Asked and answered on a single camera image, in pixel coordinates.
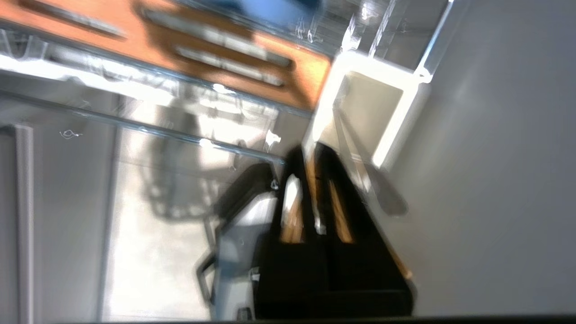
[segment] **gray wall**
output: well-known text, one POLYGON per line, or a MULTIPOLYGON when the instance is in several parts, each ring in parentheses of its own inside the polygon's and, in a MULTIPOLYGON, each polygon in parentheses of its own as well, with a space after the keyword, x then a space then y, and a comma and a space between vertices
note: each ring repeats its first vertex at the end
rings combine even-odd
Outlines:
POLYGON ((475 0, 392 176, 382 225, 416 313, 576 312, 576 1, 475 0))

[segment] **white wall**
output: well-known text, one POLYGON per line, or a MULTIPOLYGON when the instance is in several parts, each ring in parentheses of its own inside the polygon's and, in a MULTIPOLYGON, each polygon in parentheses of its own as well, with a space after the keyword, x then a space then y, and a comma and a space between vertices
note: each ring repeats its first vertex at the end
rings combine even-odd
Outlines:
POLYGON ((576 312, 576 1, 474 0, 382 225, 418 315, 576 312))

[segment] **glass panel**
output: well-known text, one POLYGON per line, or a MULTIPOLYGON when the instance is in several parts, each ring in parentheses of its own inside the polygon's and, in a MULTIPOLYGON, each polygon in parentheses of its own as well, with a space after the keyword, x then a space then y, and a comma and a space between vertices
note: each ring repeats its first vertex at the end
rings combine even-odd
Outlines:
MULTIPOLYGON (((77 80, 1 72, 0 130, 26 130, 15 138, 21 170, 4 163, 8 154, 0 165, 0 174, 16 178, 13 194, 26 189, 17 201, 30 211, 2 218, 3 228, 22 233, 2 236, 9 242, 0 255, 10 269, 24 270, 18 287, 0 278, 24 297, 22 318, 233 321, 239 310, 248 316, 252 254, 268 226, 274 183, 262 180, 259 194, 242 187, 250 195, 226 219, 222 197, 251 166, 283 163, 274 143, 294 139, 274 133, 277 116, 266 105, 206 88, 188 88, 159 105, 77 80), (215 257, 226 266, 200 279, 196 271, 216 253, 214 240, 223 247, 215 257)), ((14 274, 4 267, 3 275, 14 274)))

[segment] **metal frame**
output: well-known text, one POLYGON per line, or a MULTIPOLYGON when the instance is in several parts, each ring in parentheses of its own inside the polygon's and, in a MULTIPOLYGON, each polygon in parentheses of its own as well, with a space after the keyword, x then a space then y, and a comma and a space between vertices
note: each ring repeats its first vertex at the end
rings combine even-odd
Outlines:
POLYGON ((220 149, 231 153, 236 153, 244 156, 253 157, 255 159, 268 161, 271 163, 279 163, 284 164, 284 158, 273 155, 270 153, 264 153, 258 150, 249 149, 249 148, 242 148, 237 145, 232 145, 229 143, 221 142, 221 141, 214 141, 209 140, 207 138, 203 138, 200 136, 195 136, 191 134, 187 134, 181 131, 166 129, 163 127, 153 126, 147 123, 137 122, 135 120, 128 120, 121 117, 103 114, 101 112, 91 111, 84 108, 72 107, 65 104, 54 103, 51 101, 46 101, 42 99, 37 99, 34 97, 21 95, 18 93, 13 93, 5 90, 0 90, 0 97, 21 101, 24 103, 31 104, 33 106, 37 106, 39 108, 53 110, 58 112, 63 112, 70 115, 75 115, 83 118, 89 118, 91 120, 95 120, 98 122, 104 122, 112 125, 121 126, 128 129, 138 130, 144 133, 154 134, 160 137, 168 137, 174 138, 179 141, 198 144, 203 147, 220 149))

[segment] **wooden panel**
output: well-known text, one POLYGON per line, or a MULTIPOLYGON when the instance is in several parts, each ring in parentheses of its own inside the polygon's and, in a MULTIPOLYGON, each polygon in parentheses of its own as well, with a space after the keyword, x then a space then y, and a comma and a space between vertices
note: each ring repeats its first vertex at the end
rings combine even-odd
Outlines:
POLYGON ((261 31, 249 31, 222 17, 184 8, 169 0, 141 0, 138 2, 131 0, 43 1, 112 24, 120 28, 125 37, 107 36, 47 14, 38 13, 20 6, 18 0, 0 0, 0 7, 2 8, 0 20, 24 25, 305 110, 315 109, 331 64, 326 56, 301 48, 291 42, 261 31), (267 51, 291 59, 293 63, 289 67, 277 66, 205 40, 155 25, 140 17, 137 11, 139 5, 210 24, 225 32, 250 39, 254 44, 265 48, 267 51), (250 65, 263 73, 280 78, 283 85, 274 86, 218 67, 183 58, 175 53, 173 49, 175 45, 209 51, 244 65, 250 65))

